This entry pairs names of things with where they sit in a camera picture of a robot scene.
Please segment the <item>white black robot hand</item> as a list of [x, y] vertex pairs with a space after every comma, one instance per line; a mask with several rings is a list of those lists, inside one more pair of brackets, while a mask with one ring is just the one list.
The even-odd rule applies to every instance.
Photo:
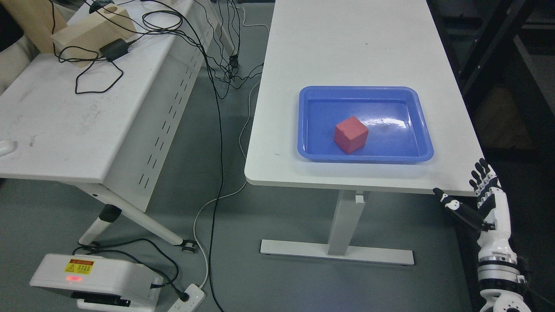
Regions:
[[478, 233], [479, 261], [517, 264], [517, 254], [509, 243], [512, 228], [507, 194], [497, 173], [484, 158], [480, 158], [471, 175], [469, 184], [476, 196], [476, 207], [462, 203], [440, 188], [434, 188], [433, 192], [443, 207]]

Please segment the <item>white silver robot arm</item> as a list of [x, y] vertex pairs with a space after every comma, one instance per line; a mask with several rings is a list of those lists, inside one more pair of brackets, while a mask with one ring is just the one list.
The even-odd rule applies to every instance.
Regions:
[[484, 305], [480, 312], [531, 312], [525, 302], [529, 263], [525, 257], [506, 256], [478, 259], [477, 278]]

